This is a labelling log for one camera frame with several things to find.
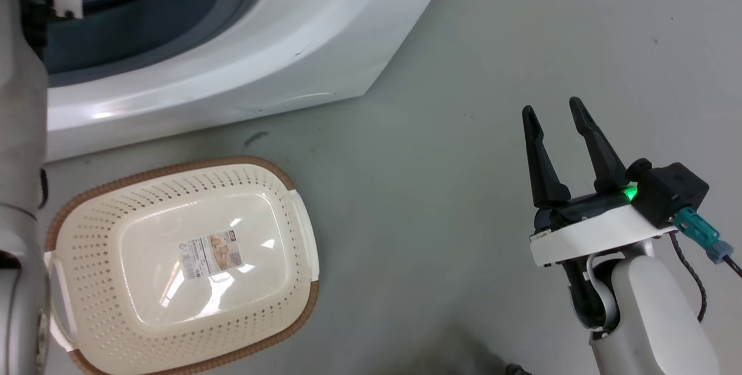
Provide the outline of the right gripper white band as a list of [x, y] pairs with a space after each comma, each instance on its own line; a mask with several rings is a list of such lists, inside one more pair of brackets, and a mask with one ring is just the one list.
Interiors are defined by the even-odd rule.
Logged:
[[528, 174], [533, 204], [538, 209], [529, 242], [533, 261], [539, 267], [609, 253], [676, 229], [668, 223], [655, 227], [631, 206], [638, 189], [629, 185], [623, 162], [583, 101], [572, 97], [568, 105], [577, 132], [585, 140], [598, 194], [572, 199], [545, 149], [536, 112], [532, 106], [525, 106], [522, 122]]

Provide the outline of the white front-load washing machine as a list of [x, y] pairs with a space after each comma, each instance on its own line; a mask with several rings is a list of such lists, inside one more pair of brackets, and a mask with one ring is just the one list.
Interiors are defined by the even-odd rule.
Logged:
[[431, 0], [257, 0], [203, 45], [49, 89], [47, 161], [360, 97]]

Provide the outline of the printed basket label sticker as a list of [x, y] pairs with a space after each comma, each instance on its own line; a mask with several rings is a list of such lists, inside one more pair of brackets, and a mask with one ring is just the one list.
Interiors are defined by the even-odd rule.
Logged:
[[244, 265], [234, 230], [180, 241], [177, 245], [186, 280], [210, 277]]

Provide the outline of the cream perforated laundry basket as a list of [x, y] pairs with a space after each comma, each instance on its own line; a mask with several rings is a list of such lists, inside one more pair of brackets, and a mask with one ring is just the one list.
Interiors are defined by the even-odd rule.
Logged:
[[[186, 280], [180, 241], [234, 230], [244, 265]], [[50, 222], [59, 282], [50, 332], [84, 375], [193, 375], [294, 335], [319, 295], [304, 201], [262, 158], [130, 175], [72, 198]]]

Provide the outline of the dark grey washer door gasket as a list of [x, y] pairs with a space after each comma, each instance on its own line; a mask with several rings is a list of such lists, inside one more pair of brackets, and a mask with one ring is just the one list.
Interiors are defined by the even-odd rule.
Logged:
[[49, 25], [52, 87], [124, 74], [214, 39], [257, 0], [82, 0], [83, 17]]

